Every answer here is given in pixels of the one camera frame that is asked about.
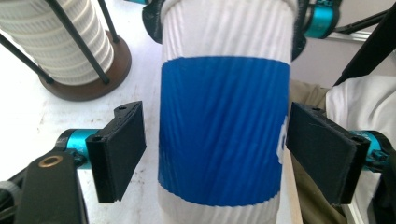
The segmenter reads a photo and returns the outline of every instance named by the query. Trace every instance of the black plastic bracket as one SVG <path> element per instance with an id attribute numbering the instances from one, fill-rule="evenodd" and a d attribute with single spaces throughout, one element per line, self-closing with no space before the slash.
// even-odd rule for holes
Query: black plastic bracket
<path id="1" fill-rule="evenodd" d="M 121 200 L 146 149 L 142 107 L 117 107 L 115 118 L 86 140 L 99 203 Z"/>
<path id="2" fill-rule="evenodd" d="M 51 151 L 26 168 L 17 224 L 88 223 L 73 157 Z"/>
<path id="3" fill-rule="evenodd" d="M 350 203 L 370 142 L 309 105 L 293 103 L 286 145 L 330 204 Z"/>

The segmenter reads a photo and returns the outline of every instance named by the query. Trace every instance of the black metal rod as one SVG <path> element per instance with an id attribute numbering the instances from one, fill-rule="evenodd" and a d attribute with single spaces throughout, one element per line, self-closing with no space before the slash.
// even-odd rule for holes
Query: black metal rod
<path id="1" fill-rule="evenodd" d="M 36 72 L 39 76 L 43 77 L 47 83 L 53 83 L 54 80 L 50 77 L 43 69 L 37 66 L 32 60 L 30 60 L 26 55 L 15 47 L 11 42 L 9 42 L 3 35 L 0 34 L 0 43 L 13 53 L 18 59 L 25 63 L 30 69 Z"/>
<path id="2" fill-rule="evenodd" d="M 114 28 L 113 21 L 111 20 L 110 14 L 108 13 L 105 0 L 98 0 L 98 2 L 100 8 L 102 9 L 103 15 L 105 16 L 108 29 L 110 30 L 111 36 L 113 37 L 113 42 L 117 44 L 120 42 L 120 39 L 117 36 L 117 32 L 116 29 Z"/>
<path id="3" fill-rule="evenodd" d="M 396 4 L 376 26 L 353 59 L 335 82 L 334 86 L 351 77 L 369 75 L 384 59 L 396 49 Z"/>
<path id="4" fill-rule="evenodd" d="M 359 30 L 362 30 L 362 29 L 365 29 L 372 25 L 375 25 L 377 23 L 380 23 L 382 21 L 382 19 L 384 19 L 385 15 L 387 15 L 387 13 L 388 13 L 388 10 L 382 11 L 380 13 L 377 13 L 377 14 L 375 14 L 371 17 L 368 17 L 366 19 L 363 19 L 361 21 L 356 21 L 356 22 L 353 22 L 346 26 L 337 27 L 334 29 L 334 31 L 337 33 L 340 33 L 340 34 L 350 35 L 352 33 L 359 31 Z"/>
<path id="5" fill-rule="evenodd" d="M 87 44 L 85 44 L 81 35 L 78 33 L 76 27 L 73 25 L 73 22 L 71 22 L 70 19 L 67 17 L 67 15 L 64 12 L 64 9 L 61 7 L 61 5 L 59 5 L 59 3 L 56 0 L 55 1 L 54 0 L 46 0 L 46 2 L 49 4 L 49 6 L 52 8 L 53 12 L 56 14 L 58 19 L 64 25 L 64 28 L 66 28 L 67 32 L 72 36 L 72 38 L 74 39 L 74 41 L 76 42 L 78 47 L 81 49 L 82 53 L 85 55 L 85 57 L 88 59 L 88 61 L 92 65 L 93 69 L 99 75 L 99 78 L 101 78 L 105 84 L 108 84 L 110 82 L 110 80 L 108 79 L 107 75 L 103 71 L 99 62 L 96 61 L 95 57 L 91 53 Z"/>

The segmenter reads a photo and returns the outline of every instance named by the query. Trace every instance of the blue stripe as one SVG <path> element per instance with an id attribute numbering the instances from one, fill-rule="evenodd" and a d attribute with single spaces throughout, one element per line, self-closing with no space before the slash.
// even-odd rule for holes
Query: blue stripe
<path id="1" fill-rule="evenodd" d="M 290 67 L 244 57 L 163 65 L 160 184 L 191 202 L 263 203 L 280 190 L 276 147 Z"/>

